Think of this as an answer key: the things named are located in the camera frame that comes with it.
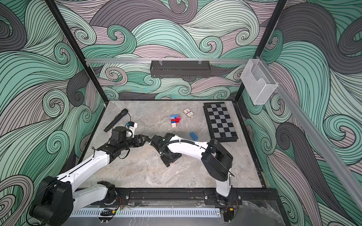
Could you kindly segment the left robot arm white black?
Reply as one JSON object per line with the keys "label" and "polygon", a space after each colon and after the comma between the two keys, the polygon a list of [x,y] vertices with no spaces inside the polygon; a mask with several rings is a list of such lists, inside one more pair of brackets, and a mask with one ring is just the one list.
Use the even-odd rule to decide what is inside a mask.
{"label": "left robot arm white black", "polygon": [[100,181],[95,186],[83,190],[78,187],[101,168],[114,161],[123,150],[142,147],[150,139],[145,135],[135,135],[121,140],[110,139],[94,151],[84,163],[59,174],[44,178],[30,205],[28,214],[49,226],[60,226],[70,215],[94,202],[105,204],[120,203],[115,185]]}

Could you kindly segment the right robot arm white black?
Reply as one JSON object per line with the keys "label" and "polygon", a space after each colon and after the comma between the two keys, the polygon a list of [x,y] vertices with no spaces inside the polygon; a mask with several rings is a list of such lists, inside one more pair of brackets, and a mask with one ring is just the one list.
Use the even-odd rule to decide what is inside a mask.
{"label": "right robot arm white black", "polygon": [[167,167],[183,155],[201,161],[208,174],[216,181],[218,203],[225,206],[231,202],[229,195],[232,188],[233,156],[220,142],[215,139],[208,142],[192,141],[168,133],[155,144],[155,149]]}

